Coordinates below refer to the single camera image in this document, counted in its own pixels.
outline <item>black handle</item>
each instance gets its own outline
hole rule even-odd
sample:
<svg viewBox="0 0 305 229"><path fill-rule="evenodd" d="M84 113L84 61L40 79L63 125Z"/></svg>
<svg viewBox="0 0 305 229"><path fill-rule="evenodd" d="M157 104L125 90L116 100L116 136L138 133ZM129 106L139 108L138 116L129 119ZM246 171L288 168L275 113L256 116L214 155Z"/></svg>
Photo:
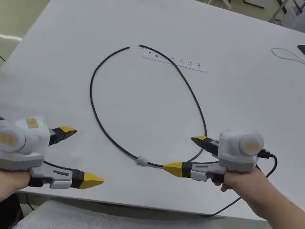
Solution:
<svg viewBox="0 0 305 229"><path fill-rule="evenodd" d="M217 174L214 173L212 177L212 182L213 183L223 183L224 182L224 174Z"/></svg>
<svg viewBox="0 0 305 229"><path fill-rule="evenodd" d="M30 177L29 187L42 187L43 184L44 184L44 182L43 182L43 179L42 179L42 178Z"/></svg>

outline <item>white cable clip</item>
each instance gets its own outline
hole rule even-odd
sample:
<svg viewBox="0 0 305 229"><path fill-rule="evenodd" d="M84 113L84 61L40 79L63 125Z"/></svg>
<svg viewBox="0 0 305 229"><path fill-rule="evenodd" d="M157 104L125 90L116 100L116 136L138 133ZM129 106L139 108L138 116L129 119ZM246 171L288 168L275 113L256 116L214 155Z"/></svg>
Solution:
<svg viewBox="0 0 305 229"><path fill-rule="evenodd" d="M148 163L148 159L143 156L138 156L138 158L136 159L136 163L137 165L146 167Z"/></svg>

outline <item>orange label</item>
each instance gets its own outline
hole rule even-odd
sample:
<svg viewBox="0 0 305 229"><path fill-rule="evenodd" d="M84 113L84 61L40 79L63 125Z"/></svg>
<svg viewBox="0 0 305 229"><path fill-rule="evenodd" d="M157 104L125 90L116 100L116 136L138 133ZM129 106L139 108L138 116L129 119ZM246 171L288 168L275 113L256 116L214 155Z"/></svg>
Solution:
<svg viewBox="0 0 305 229"><path fill-rule="evenodd" d="M0 143L10 147L15 147L17 141L18 139L16 136L0 132Z"/></svg>
<svg viewBox="0 0 305 229"><path fill-rule="evenodd" d="M35 118L26 118L25 121L27 122L29 129L39 128Z"/></svg>

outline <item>white cable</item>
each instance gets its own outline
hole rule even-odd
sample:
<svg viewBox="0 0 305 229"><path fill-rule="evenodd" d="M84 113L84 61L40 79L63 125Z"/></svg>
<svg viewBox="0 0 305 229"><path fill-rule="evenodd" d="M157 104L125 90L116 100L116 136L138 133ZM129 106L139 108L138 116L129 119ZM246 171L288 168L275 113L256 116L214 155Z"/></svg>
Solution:
<svg viewBox="0 0 305 229"><path fill-rule="evenodd" d="M293 56L295 56L297 59L292 59L292 58L285 58L285 57L282 57L282 56L279 56L278 54L275 53L275 50L282 50L282 51L285 51L285 52L288 52L290 54L292 54ZM302 63L305 65L305 60L301 59L300 57L298 57L297 55L295 55L293 52L287 50L287 49L282 49L282 48L273 48L271 49L271 52L274 56L278 57L278 58L281 58L283 60L291 60L291 61L297 61L299 63Z"/></svg>
<svg viewBox="0 0 305 229"><path fill-rule="evenodd" d="M138 156L138 158L136 159L136 163L140 166L145 167L148 164L148 159L143 156Z"/></svg>

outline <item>power socket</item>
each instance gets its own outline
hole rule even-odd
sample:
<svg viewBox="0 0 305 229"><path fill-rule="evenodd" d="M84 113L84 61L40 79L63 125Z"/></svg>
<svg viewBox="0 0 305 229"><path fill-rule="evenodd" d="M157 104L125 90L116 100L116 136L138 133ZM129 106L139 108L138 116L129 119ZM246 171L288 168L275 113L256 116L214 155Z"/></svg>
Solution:
<svg viewBox="0 0 305 229"><path fill-rule="evenodd" d="M151 51L149 49L143 49L142 57L144 57L146 59L154 60L154 61L172 64L167 59L165 59L163 56L161 56L158 53ZM178 58L175 58L172 56L170 56L169 58L179 67L193 69L193 70L200 71L203 73L207 72L203 69L201 63L193 62L193 61L186 61L184 59L178 59Z"/></svg>

